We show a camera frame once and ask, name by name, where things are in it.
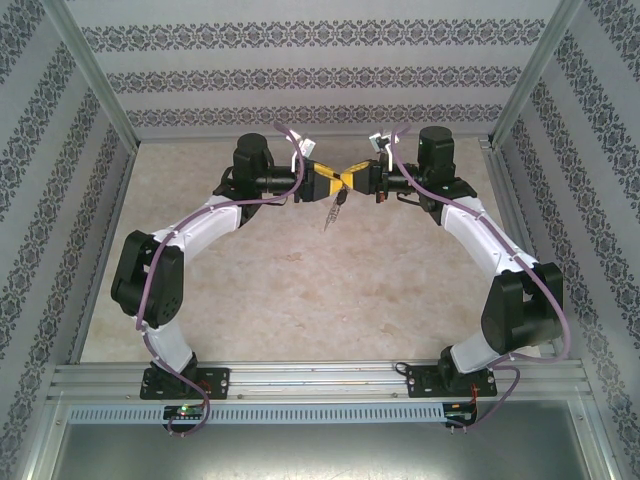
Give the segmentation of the aluminium wall base strip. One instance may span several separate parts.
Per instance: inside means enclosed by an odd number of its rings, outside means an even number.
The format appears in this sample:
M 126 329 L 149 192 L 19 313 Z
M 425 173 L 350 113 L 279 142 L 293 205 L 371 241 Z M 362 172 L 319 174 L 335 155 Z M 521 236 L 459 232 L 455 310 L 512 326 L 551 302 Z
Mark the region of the aluminium wall base strip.
M 217 135 L 217 136 L 174 136 L 174 137 L 151 137 L 141 139 L 139 144 L 170 144 L 170 143 L 212 143 L 212 142 L 231 142 L 235 144 L 241 134 L 232 135 Z M 320 143 L 325 140 L 333 139 L 360 139 L 369 142 L 369 132 L 320 132 L 320 133 L 306 133 L 305 137 L 310 138 L 316 143 Z M 455 140 L 460 139 L 480 139 L 487 140 L 490 138 L 490 134 L 482 134 L 477 132 L 458 132 L 453 134 Z

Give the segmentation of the grey metal panel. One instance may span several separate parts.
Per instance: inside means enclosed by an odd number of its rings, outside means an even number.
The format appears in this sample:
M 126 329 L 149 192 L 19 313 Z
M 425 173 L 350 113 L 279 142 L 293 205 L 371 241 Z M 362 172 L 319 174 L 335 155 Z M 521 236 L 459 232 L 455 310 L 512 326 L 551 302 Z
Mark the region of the grey metal panel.
M 562 433 L 451 434 L 435 425 L 73 425 L 54 480 L 591 480 Z

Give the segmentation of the aluminium frame post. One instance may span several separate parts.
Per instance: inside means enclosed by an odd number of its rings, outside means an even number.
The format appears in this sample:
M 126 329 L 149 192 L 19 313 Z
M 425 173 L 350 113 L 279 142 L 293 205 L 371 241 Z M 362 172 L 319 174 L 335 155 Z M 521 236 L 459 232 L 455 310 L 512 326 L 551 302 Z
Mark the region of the aluminium frame post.
M 518 115 L 521 113 L 529 95 L 537 85 L 560 40 L 565 35 L 584 0 L 559 0 L 547 26 L 542 32 L 522 75 L 506 102 L 495 128 L 489 135 L 492 147 L 502 145 L 509 136 Z
M 140 139 L 66 1 L 41 0 L 41 3 L 120 139 L 129 151 L 138 149 Z

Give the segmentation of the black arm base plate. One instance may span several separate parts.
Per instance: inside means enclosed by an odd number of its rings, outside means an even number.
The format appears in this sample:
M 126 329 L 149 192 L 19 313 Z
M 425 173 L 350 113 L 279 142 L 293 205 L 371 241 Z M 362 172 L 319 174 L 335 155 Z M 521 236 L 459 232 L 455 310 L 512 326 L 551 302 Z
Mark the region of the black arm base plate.
M 210 400 L 225 400 L 230 384 L 230 370 L 198 367 L 192 383 Z M 201 400 L 202 394 L 174 375 L 155 367 L 144 370 L 139 396 L 142 400 Z
M 471 397 L 473 387 L 476 387 L 478 397 L 497 395 L 495 379 L 488 369 L 446 376 L 436 366 L 414 365 L 408 369 L 406 376 L 410 398 Z

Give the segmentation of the aluminium side rail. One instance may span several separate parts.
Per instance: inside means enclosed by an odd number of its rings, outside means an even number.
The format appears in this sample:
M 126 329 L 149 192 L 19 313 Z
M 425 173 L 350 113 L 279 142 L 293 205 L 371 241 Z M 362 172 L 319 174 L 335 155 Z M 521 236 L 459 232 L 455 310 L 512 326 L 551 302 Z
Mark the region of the aluminium side rail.
M 521 212 L 520 204 L 501 152 L 491 146 L 489 139 L 479 139 L 479 146 L 506 233 L 524 251 L 534 254 L 536 250 L 531 242 L 525 218 Z M 571 360 L 573 337 L 569 320 L 564 311 L 560 314 L 560 325 L 562 327 L 561 336 L 557 339 L 549 340 L 554 349 L 554 357 L 528 358 L 526 355 L 521 354 L 519 359 L 545 365 L 554 365 Z

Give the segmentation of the small circuit board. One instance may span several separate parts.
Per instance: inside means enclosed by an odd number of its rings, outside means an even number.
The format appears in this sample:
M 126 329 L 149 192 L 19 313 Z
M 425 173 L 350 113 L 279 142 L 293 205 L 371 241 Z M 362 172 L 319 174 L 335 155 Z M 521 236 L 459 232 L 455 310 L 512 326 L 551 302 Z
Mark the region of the small circuit board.
M 163 419 L 199 421 L 203 418 L 205 408 L 202 405 L 166 406 L 163 411 Z
M 477 420 L 476 403 L 445 403 L 443 405 L 446 423 L 456 428 L 469 427 Z

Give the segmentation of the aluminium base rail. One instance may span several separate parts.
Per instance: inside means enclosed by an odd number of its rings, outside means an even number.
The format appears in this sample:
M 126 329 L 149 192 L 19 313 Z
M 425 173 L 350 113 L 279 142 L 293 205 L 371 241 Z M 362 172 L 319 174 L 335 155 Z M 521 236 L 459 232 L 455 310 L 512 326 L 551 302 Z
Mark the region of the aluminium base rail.
M 227 401 L 359 402 L 406 399 L 407 381 L 390 361 L 366 362 L 229 362 Z M 552 365 L 514 362 L 521 377 L 513 400 L 565 400 L 589 396 L 592 388 L 579 360 Z M 49 401 L 134 403 L 144 363 L 82 363 L 54 369 L 46 391 Z

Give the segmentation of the aluminium frame bar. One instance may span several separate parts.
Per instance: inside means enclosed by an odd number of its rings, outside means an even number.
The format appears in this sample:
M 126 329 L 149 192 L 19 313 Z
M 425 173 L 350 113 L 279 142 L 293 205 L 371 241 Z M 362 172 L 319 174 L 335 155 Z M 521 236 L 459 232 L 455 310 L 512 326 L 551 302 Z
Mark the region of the aluminium frame bar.
M 26 443 L 14 480 L 52 480 L 69 417 L 63 396 L 47 398 Z
M 589 479 L 623 480 L 595 401 L 574 399 L 568 400 L 567 405 Z

